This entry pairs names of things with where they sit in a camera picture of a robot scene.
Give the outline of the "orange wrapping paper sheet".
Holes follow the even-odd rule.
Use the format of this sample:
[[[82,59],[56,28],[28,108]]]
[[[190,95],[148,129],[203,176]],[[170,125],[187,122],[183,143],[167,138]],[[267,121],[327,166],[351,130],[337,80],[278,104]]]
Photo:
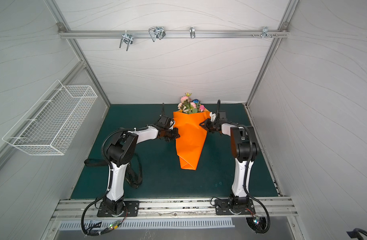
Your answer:
[[[180,167],[184,170],[196,170],[207,131],[200,124],[210,117],[210,112],[185,114],[174,112],[174,127],[178,129],[179,138],[175,140],[176,153],[179,157]]]

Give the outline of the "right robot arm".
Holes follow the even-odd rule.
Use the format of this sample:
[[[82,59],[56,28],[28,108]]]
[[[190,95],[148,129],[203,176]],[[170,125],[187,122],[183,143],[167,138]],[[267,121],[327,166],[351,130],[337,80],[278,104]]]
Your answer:
[[[232,193],[226,202],[215,201],[217,208],[226,206],[232,215],[255,215],[253,199],[249,191],[249,181],[253,164],[259,153],[255,131],[227,120],[226,112],[217,111],[200,123],[200,127],[209,133],[218,132],[231,140],[231,151],[235,159],[235,173]]]

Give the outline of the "black printed ribbon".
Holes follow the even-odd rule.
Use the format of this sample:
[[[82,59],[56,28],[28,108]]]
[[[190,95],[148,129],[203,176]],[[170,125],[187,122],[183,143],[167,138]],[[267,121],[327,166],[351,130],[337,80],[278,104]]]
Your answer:
[[[143,177],[142,177],[142,166],[140,163],[139,155],[134,153],[134,157],[137,160],[138,165],[138,173],[131,167],[131,163],[126,167],[125,171],[125,180],[126,182],[133,188],[137,189],[141,186]],[[84,161],[86,167],[103,167],[107,166],[107,162],[105,160],[100,159],[86,159]]]

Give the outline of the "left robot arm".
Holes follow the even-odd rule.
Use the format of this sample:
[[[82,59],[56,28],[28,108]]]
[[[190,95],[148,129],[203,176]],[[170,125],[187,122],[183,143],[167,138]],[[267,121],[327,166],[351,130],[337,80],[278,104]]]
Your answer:
[[[136,145],[148,140],[179,138],[174,120],[160,115],[157,122],[144,128],[120,129],[112,136],[107,147],[103,148],[103,156],[109,163],[109,179],[105,196],[99,207],[98,216],[117,217],[125,212],[124,182],[126,169],[135,153]]]

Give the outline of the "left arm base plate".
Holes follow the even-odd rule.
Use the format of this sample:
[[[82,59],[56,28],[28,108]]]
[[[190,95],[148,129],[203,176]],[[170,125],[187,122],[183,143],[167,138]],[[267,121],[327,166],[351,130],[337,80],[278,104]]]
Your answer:
[[[116,209],[106,205],[105,203],[101,203],[98,208],[97,217],[136,217],[138,214],[139,203],[139,201],[123,201],[122,205]]]

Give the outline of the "magenta fake rose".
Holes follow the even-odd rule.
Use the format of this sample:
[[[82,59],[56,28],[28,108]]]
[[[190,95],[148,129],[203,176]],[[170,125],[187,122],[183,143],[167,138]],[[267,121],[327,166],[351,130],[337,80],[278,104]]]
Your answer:
[[[199,107],[198,107],[198,110],[199,110],[199,112],[204,112],[205,111],[205,106],[204,105],[199,105]]]

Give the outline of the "light pink fake rose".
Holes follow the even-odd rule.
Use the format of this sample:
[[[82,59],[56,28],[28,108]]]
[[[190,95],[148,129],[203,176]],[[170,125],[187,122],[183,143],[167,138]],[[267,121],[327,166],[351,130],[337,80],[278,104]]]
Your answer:
[[[183,97],[180,98],[180,103],[185,103],[187,104],[189,107],[191,106],[191,93],[185,93],[185,95]]]

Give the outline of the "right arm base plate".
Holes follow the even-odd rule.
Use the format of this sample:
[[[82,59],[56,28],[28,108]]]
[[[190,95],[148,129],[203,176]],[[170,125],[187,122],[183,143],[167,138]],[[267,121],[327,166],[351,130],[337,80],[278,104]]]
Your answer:
[[[215,210],[216,215],[223,216],[223,215],[248,215],[248,216],[255,216],[255,206],[252,199],[249,199],[247,203],[234,203],[231,200],[222,200],[216,199],[215,200]]]

